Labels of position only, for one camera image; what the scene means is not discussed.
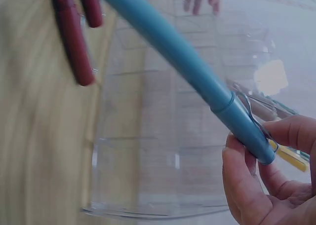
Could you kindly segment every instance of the transparent plastic bin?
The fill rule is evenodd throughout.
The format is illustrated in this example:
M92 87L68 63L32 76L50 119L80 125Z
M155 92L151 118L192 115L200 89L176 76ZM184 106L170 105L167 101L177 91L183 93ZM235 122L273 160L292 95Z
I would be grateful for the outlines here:
M222 80L316 117L315 0L221 0L218 17L207 0L197 16L183 0L148 1ZM221 151L229 130L122 18L104 83L84 211L145 220L227 211Z

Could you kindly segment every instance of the yellow object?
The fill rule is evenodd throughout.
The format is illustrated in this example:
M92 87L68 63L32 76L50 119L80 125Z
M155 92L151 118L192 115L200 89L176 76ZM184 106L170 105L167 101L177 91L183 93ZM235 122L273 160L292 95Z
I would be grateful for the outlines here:
M273 142L272 140L269 140L269 142L274 149L277 148L275 142ZM307 162L300 155L298 155L295 152L292 152L285 146L280 145L276 153L285 161L289 162L290 164L292 164L294 167L301 170L302 172L306 172L307 169L309 168L309 162Z

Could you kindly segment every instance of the blue pen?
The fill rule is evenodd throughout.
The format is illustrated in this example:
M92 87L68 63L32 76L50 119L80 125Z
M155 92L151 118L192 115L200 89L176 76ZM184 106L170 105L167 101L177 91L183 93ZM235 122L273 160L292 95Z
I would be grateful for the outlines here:
M105 0L125 18L208 103L212 112L263 164L275 152L235 93L146 0Z

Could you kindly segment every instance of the light wood grain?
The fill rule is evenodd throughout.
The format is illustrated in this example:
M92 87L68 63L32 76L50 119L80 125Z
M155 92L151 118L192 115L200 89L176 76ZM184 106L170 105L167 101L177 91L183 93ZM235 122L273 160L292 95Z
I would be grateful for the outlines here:
M51 0L0 0L0 224L72 225L89 201L96 113L116 14L88 31L97 84L78 86Z

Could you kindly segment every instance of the red scissors handle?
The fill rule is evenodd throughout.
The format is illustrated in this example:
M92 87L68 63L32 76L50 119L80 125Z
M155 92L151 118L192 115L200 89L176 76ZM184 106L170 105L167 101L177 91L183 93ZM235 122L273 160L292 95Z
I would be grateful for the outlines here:
M102 10L99 0L81 0L86 19L92 28L100 27L103 24Z
M53 0L63 43L78 84L94 82L86 43L80 26L80 16L74 0Z

